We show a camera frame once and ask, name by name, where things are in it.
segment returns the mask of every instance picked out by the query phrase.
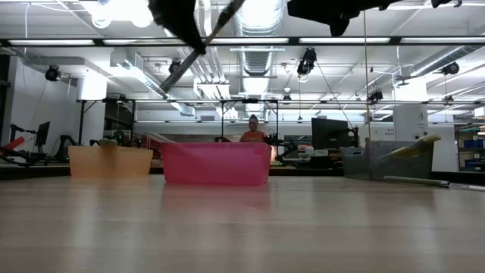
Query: gray plastic bin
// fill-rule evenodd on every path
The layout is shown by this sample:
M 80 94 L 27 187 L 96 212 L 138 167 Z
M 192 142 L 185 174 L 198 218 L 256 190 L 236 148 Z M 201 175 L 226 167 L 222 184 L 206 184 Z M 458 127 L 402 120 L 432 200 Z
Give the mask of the gray plastic bin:
M 365 149 L 341 148 L 344 175 L 365 180 L 383 180 L 387 175 L 431 179 L 434 144 L 412 157 L 390 155 L 392 151 L 413 144 L 405 141 L 373 141 Z

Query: orange plastic bin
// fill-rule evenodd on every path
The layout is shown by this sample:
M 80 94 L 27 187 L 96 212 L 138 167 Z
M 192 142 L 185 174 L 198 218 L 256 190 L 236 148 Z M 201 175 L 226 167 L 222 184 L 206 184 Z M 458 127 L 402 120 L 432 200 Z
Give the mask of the orange plastic bin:
M 138 177 L 148 175 L 152 150 L 126 147 L 69 146 L 73 177 Z
M 264 143 L 162 143 L 169 184 L 262 185 L 271 147 Z

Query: wooden table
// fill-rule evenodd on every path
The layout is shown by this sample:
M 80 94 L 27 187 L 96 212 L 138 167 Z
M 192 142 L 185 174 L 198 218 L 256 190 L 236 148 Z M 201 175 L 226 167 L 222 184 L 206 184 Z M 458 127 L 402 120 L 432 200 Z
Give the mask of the wooden table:
M 0 272 L 483 272 L 485 193 L 270 177 L 0 182 Z

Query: black monitor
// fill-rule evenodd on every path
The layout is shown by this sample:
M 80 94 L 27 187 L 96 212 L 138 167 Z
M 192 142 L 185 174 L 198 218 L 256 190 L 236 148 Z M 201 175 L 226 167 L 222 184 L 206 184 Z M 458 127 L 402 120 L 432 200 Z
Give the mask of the black monitor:
M 312 118 L 311 134 L 313 135 L 313 148 L 316 150 L 350 146 L 347 121 Z
M 50 121 L 47 121 L 43 124 L 39 125 L 39 129 L 37 129 L 36 135 L 36 146 L 42 147 L 47 142 L 47 134 L 49 133 L 49 127 L 51 125 Z

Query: pink plastic bin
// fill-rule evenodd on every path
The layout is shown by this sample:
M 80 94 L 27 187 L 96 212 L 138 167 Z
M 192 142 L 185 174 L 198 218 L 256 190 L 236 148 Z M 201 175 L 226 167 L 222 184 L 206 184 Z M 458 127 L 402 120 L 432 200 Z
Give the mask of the pink plastic bin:
M 271 147 L 264 143 L 162 143 L 169 184 L 262 185 Z

